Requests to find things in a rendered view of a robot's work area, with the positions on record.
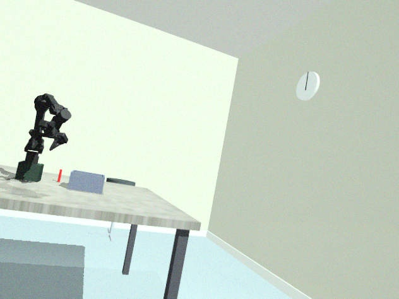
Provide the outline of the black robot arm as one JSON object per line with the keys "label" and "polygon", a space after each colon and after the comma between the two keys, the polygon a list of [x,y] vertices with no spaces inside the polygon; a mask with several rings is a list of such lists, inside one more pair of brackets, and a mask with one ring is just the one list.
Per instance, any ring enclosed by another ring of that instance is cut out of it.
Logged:
{"label": "black robot arm", "polygon": [[[44,129],[50,130],[51,132],[54,131],[55,125],[58,124],[61,128],[62,124],[70,120],[72,117],[71,112],[68,111],[68,108],[63,107],[62,105],[58,104],[54,96],[44,93],[43,95],[39,95],[34,100],[35,109],[37,111],[36,119],[35,119],[35,130],[39,130],[40,133]],[[49,122],[45,119],[45,113],[49,110],[49,113],[53,116],[52,120]],[[37,164],[39,160],[39,154],[42,154],[44,150],[44,139],[41,138],[40,142],[32,149],[32,141],[33,138],[31,137],[28,140],[28,143],[25,146],[26,158],[24,163],[31,163]],[[28,151],[32,150],[32,151]],[[34,152],[38,151],[38,152]]]}

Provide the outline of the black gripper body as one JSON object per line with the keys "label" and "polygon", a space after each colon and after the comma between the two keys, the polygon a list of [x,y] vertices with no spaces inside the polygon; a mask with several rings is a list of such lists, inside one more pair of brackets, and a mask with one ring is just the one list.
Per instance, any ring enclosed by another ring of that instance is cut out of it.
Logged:
{"label": "black gripper body", "polygon": [[67,143],[68,142],[67,135],[65,134],[65,132],[60,132],[59,129],[60,129],[59,125],[56,124],[53,132],[51,132],[50,130],[44,129],[43,130],[44,133],[40,133],[39,130],[31,129],[28,133],[29,133],[29,135],[30,135],[30,133],[36,134],[37,137],[39,138],[39,140],[42,137],[47,137],[47,138],[53,138],[54,139],[55,136],[60,136],[62,141],[64,143]]}

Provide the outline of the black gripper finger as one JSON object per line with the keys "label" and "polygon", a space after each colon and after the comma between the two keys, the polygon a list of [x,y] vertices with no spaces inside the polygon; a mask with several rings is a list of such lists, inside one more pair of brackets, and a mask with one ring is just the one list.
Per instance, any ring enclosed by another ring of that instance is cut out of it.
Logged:
{"label": "black gripper finger", "polygon": [[30,135],[33,137],[32,149],[34,149],[35,146],[40,142],[40,140],[39,140],[39,138],[37,137],[36,134],[30,133]]}
{"label": "black gripper finger", "polygon": [[49,148],[49,151],[52,151],[53,149],[55,149],[56,147],[58,147],[58,146],[60,146],[62,144],[64,144],[64,142],[62,141],[61,137],[60,136],[55,136],[54,137],[54,141],[53,141],[53,143],[51,144],[51,146]]}

